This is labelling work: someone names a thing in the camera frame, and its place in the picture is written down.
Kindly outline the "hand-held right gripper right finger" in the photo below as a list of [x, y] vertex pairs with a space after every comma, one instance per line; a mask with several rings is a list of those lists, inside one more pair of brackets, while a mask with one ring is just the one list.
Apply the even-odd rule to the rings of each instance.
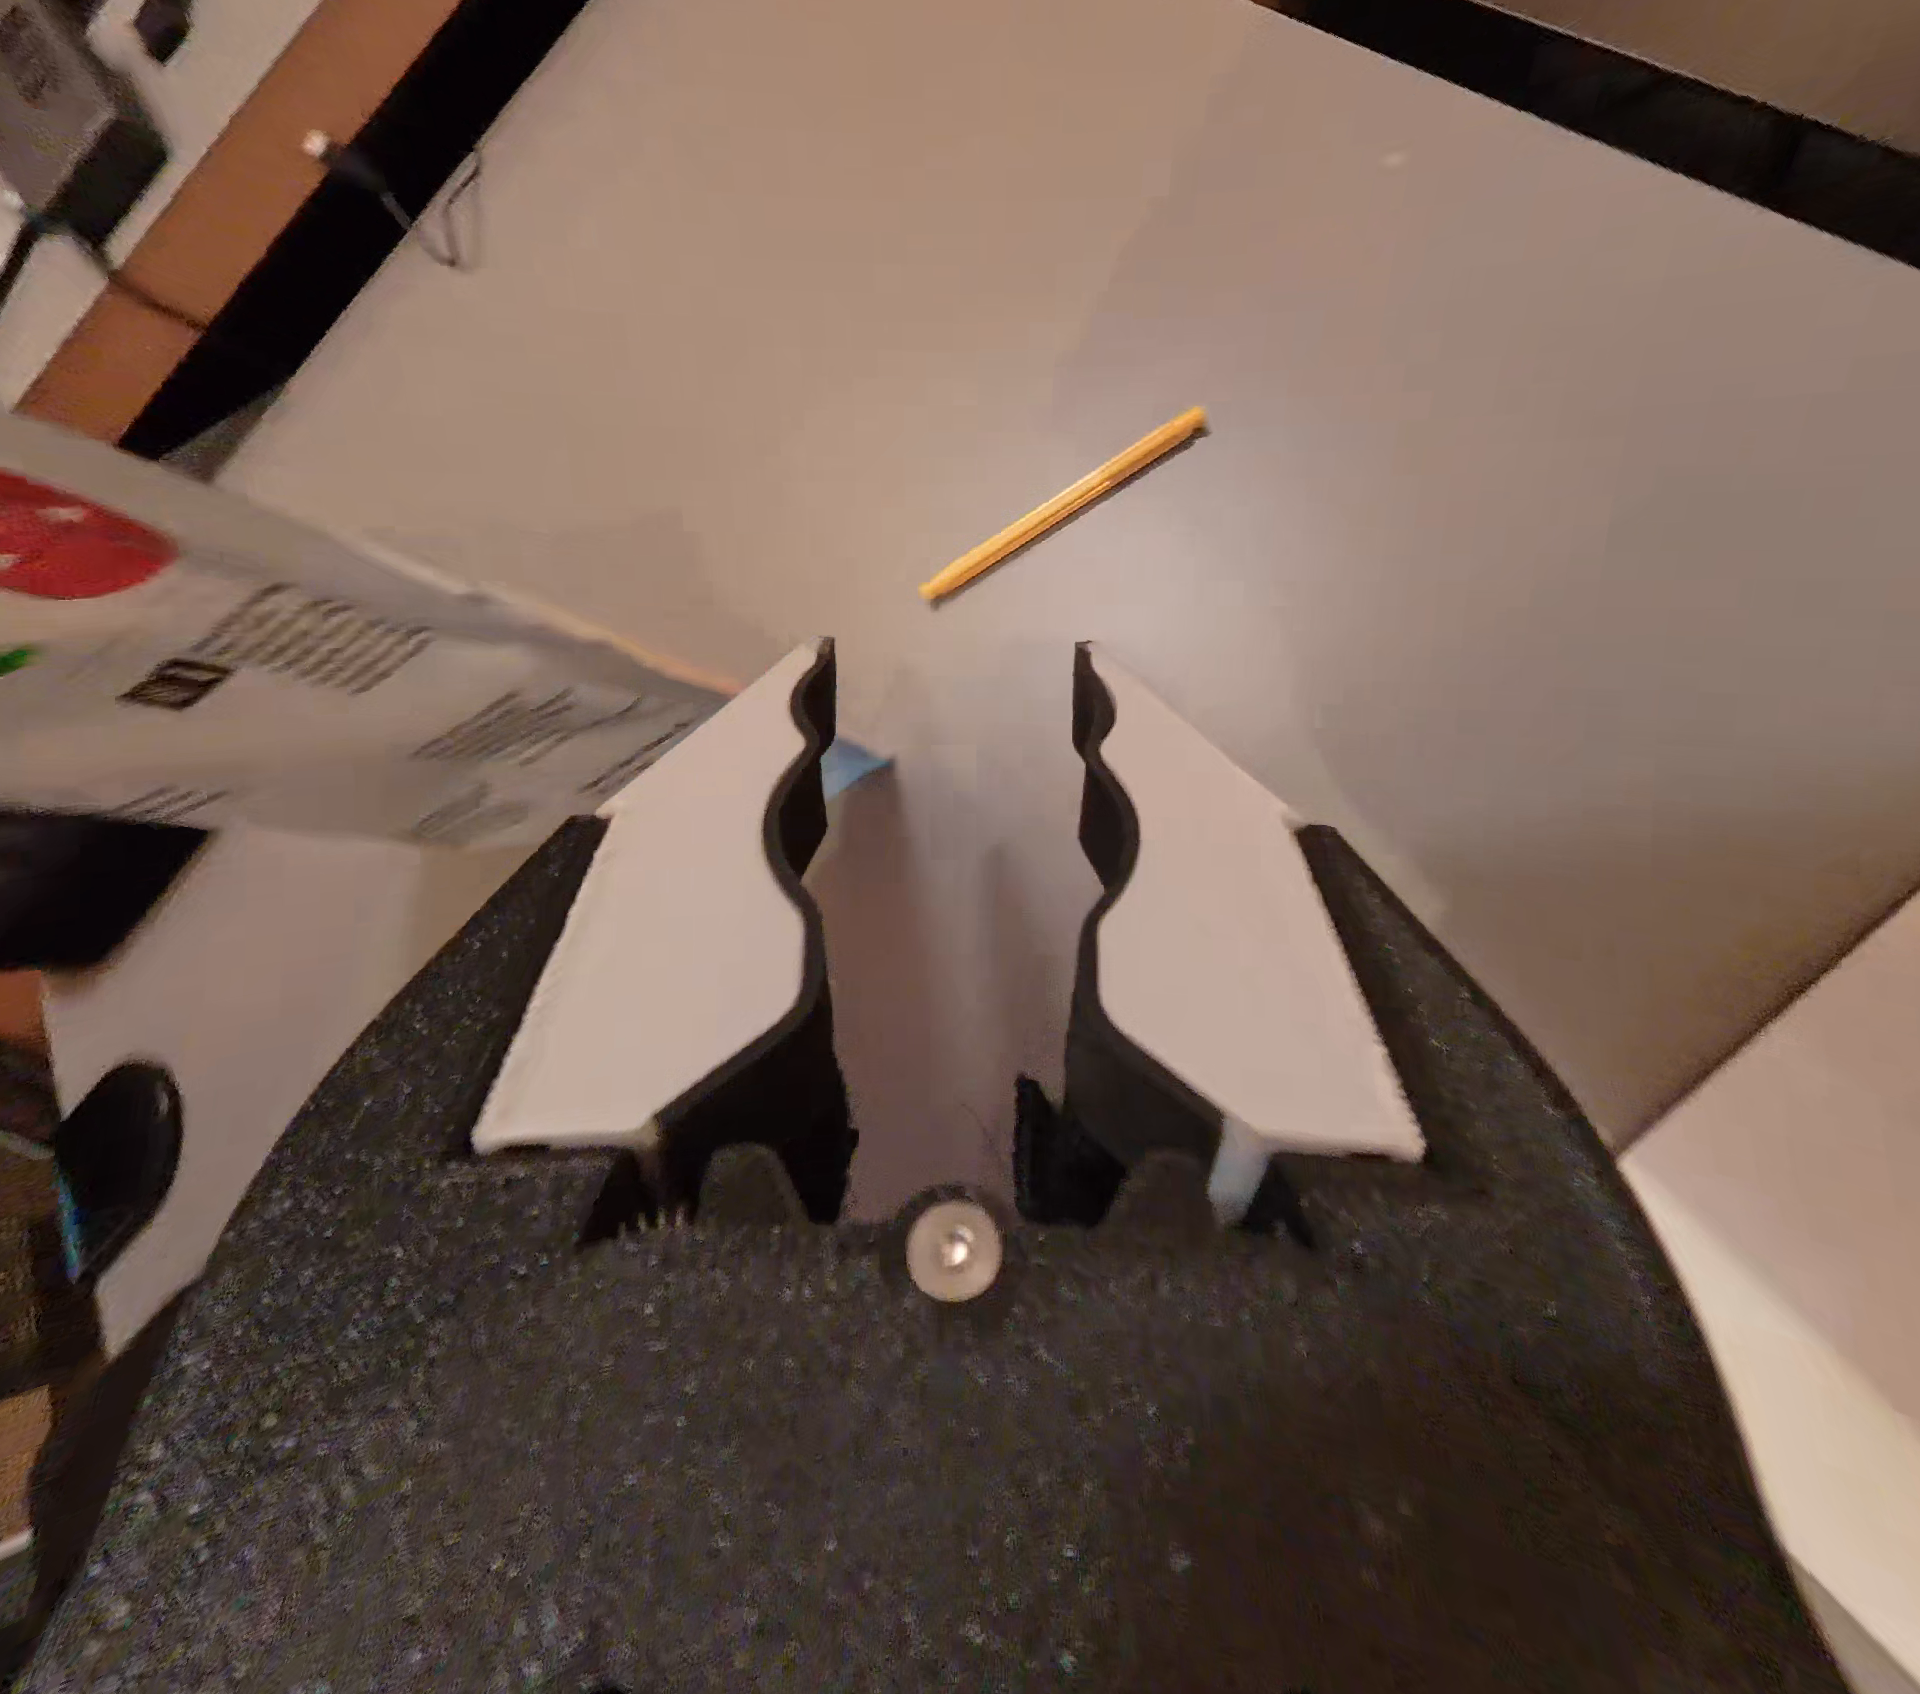
[[1304, 1225], [1286, 1162], [1429, 1159], [1310, 864], [1322, 836], [1127, 670], [1073, 655], [1076, 841], [1096, 878], [1062, 1085], [1019, 1082], [1019, 1207], [1099, 1225], [1158, 1154], [1217, 1225]]

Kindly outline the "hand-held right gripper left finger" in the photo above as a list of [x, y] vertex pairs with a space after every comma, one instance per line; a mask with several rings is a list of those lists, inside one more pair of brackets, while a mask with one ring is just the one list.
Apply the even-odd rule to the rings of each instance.
[[473, 1154], [627, 1154], [665, 1212], [758, 1149], [842, 1218], [858, 1135], [807, 882], [837, 735], [837, 645], [809, 640], [613, 798]]

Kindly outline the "long yellow plastic rod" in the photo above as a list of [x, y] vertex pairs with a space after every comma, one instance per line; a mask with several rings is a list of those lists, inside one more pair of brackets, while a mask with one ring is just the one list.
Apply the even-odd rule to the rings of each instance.
[[1115, 459], [1094, 467], [1041, 506], [1009, 523], [987, 541], [959, 554], [918, 587], [927, 606], [943, 606], [994, 575], [1004, 564], [1039, 546], [1046, 536], [1069, 528], [1082, 515], [1154, 474], [1168, 459], [1210, 434], [1210, 413], [1203, 406], [1163, 422]]

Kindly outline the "grey electronic device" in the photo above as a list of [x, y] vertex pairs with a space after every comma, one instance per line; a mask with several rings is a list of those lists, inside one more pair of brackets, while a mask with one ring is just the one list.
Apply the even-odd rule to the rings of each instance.
[[3, 0], [3, 177], [19, 213], [106, 245], [171, 161], [91, 36], [98, 0]]

